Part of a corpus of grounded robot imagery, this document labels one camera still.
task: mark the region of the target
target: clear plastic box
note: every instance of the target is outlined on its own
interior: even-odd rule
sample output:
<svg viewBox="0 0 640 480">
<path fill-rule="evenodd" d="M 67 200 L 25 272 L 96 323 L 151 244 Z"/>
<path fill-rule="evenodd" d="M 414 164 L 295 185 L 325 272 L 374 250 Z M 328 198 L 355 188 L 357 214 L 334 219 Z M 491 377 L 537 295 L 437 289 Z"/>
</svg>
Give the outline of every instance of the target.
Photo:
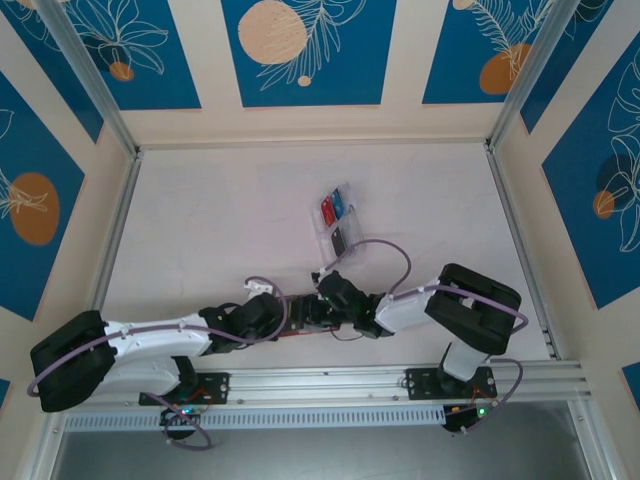
<svg viewBox="0 0 640 480">
<path fill-rule="evenodd" d="M 356 215 L 355 196 L 348 183 L 338 185 L 317 200 L 311 217 L 325 266 L 342 254 L 343 262 L 353 262 L 355 254 L 365 249 L 365 245 L 353 246 L 364 240 L 364 236 Z"/>
</svg>

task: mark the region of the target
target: white vent strip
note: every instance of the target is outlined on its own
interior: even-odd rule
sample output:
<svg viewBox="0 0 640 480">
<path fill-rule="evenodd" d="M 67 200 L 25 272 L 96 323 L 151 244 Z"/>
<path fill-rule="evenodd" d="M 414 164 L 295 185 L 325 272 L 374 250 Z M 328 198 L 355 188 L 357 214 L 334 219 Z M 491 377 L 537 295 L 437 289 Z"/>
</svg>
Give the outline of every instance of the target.
<svg viewBox="0 0 640 480">
<path fill-rule="evenodd" d="M 200 424 L 211 430 L 382 427 L 393 425 L 443 425 L 441 406 L 421 405 L 378 408 L 304 408 L 268 410 L 212 410 Z M 160 429 L 160 411 L 72 413 L 65 432 L 143 432 Z M 188 430 L 190 427 L 173 427 Z"/>
</svg>

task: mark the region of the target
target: white floor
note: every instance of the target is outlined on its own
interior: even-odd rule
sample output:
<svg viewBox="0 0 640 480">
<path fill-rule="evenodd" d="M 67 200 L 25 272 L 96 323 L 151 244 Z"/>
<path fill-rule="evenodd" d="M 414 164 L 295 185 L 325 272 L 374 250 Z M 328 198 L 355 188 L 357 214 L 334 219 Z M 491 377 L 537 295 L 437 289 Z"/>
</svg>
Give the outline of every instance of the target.
<svg viewBox="0 0 640 480">
<path fill-rule="evenodd" d="M 480 144 L 242 147 L 145 153 L 103 316 L 172 318 L 243 302 L 242 284 L 263 275 L 286 294 L 308 293 L 321 266 L 310 209 L 348 181 L 366 238 L 404 247 L 414 262 L 405 287 L 456 262 L 523 297 L 531 323 L 507 354 L 548 359 L 484 149 Z M 338 268 L 358 288 L 387 290 L 405 264 L 371 245 L 359 266 Z M 353 331 L 343 328 L 342 337 Z M 437 362 L 450 335 L 437 324 L 391 338 L 338 342 L 329 334 L 285 338 L 228 355 L 215 368 L 361 366 Z"/>
</svg>

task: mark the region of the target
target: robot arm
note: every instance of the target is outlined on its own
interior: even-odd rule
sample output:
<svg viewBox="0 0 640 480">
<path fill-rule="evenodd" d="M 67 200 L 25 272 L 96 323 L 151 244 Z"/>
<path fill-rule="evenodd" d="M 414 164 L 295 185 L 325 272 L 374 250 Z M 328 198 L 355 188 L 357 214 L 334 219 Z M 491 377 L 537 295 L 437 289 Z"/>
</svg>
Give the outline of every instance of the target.
<svg viewBox="0 0 640 480">
<path fill-rule="evenodd" d="M 108 341 L 42 379 L 42 409 L 61 411 L 92 395 L 142 391 L 184 403 L 198 387 L 189 358 L 275 341 L 289 330 L 342 323 L 352 323 L 368 338 L 440 323 L 457 338 L 443 357 L 439 379 L 451 398 L 459 398 L 478 365 L 505 352 L 519 315 L 520 296 L 514 290 L 455 264 L 447 265 L 436 282 L 399 295 L 367 295 L 337 271 L 313 277 L 318 294 L 289 298 L 286 315 L 273 290 L 255 283 L 244 305 L 207 307 L 179 319 L 120 323 L 103 320 L 97 311 L 83 312 L 32 349 L 36 375 L 78 347 Z"/>
</svg>

